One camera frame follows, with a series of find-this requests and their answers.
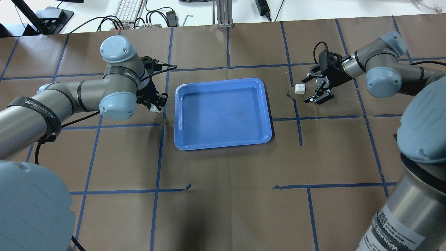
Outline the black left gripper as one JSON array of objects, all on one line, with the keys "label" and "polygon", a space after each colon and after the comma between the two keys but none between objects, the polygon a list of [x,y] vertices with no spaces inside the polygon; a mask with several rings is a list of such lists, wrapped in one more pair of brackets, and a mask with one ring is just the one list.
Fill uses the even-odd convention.
[{"label": "black left gripper", "polygon": [[168,64],[149,56],[144,56],[140,59],[145,71],[144,75],[140,78],[140,89],[136,93],[136,103],[142,104],[148,109],[153,104],[162,110],[166,105],[168,94],[158,92],[152,78],[157,74],[167,72],[168,70],[162,70],[162,67],[168,67]]}]

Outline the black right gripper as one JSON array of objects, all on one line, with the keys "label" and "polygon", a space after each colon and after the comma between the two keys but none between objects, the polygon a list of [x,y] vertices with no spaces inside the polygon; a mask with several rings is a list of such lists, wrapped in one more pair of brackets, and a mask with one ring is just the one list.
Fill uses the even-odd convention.
[{"label": "black right gripper", "polygon": [[[331,84],[345,83],[345,71],[341,60],[343,56],[338,53],[323,51],[319,54],[318,58],[319,63],[311,67],[310,73],[301,79],[303,84],[308,83],[314,78],[322,78],[322,76],[327,77]],[[333,94],[331,92],[322,92],[320,94],[314,94],[303,101],[304,103],[314,102],[316,104],[323,104],[332,98]]]}]

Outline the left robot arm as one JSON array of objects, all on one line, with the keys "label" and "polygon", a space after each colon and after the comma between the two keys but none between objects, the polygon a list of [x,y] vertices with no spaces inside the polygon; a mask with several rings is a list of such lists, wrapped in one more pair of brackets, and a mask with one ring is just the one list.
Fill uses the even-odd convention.
[{"label": "left robot arm", "polygon": [[32,97],[16,97],[1,111],[0,156],[7,160],[34,142],[54,141],[62,123],[75,113],[99,112],[112,120],[127,120],[137,104],[160,112],[168,94],[156,90],[152,77],[161,73],[158,61],[139,57],[125,36],[105,39],[100,54],[105,72],[93,81],[53,82]]}]

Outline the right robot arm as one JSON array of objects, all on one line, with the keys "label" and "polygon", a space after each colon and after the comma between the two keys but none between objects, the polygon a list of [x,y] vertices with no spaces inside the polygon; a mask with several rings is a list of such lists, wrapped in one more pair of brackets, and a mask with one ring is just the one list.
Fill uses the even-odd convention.
[{"label": "right robot arm", "polygon": [[405,171],[374,213],[357,251],[437,251],[445,243],[445,72],[398,62],[406,52],[395,31],[346,56],[325,45],[319,62],[302,79],[315,78],[317,84],[306,103],[327,102],[333,88],[363,74],[374,97],[414,97],[395,134]]}]

